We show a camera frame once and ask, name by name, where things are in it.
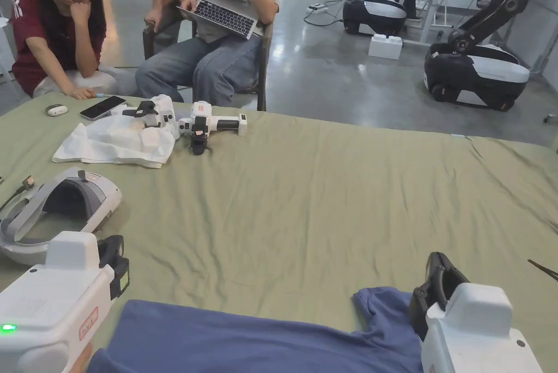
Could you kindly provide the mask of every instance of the blue shirt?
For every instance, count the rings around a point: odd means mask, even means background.
[[[353,296],[366,331],[347,333],[162,303],[129,301],[88,373],[422,373],[407,318],[411,295],[394,288]]]

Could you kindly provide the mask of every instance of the shiny floor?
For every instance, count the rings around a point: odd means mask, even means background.
[[[5,1],[0,0],[6,11]],[[550,145],[556,126],[545,125],[558,112],[558,96],[542,81],[531,81],[509,112],[437,103],[422,84],[424,49],[403,48],[399,61],[368,56],[369,39],[348,35],[341,23],[326,27],[304,23],[306,8],[335,0],[283,0],[274,26],[267,79],[269,112],[342,123],[495,137]],[[143,14],[150,0],[105,0],[109,23],[104,63],[132,71],[143,58]],[[331,5],[338,14],[342,3]],[[309,17],[331,23],[332,16]],[[182,33],[189,34],[184,23]],[[417,33],[405,38],[418,39]],[[0,85],[0,114],[26,101]],[[253,99],[236,100],[254,108]]]

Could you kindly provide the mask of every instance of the wooden chair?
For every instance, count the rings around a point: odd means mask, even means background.
[[[182,20],[184,20],[184,18],[180,14],[173,14],[172,17],[164,17],[161,25],[159,26],[159,33]],[[197,25],[195,22],[192,22],[192,38],[195,37],[196,30]],[[273,23],[265,27],[262,44],[258,51],[258,81],[254,85],[254,87],[237,92],[237,94],[256,95],[258,98],[258,110],[261,112],[265,112],[265,79],[267,74],[267,63],[269,62],[270,58],[270,46],[271,38],[273,37],[273,31]],[[156,36],[157,34],[155,33],[154,25],[152,23],[148,24],[143,30],[143,54],[146,60],[155,54]]]

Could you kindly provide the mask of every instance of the power strip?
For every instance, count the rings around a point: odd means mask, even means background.
[[[322,13],[325,13],[326,11],[327,11],[327,5],[319,4],[319,3],[311,4],[306,9],[306,12],[308,14],[313,14],[313,15],[321,15]]]

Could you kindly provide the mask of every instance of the red label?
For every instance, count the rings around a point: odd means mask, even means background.
[[[86,321],[79,328],[79,341],[82,341],[86,337],[87,333],[89,332],[91,327],[95,325],[98,319],[99,319],[99,307],[97,306],[95,309],[93,309],[91,315],[87,317]]]

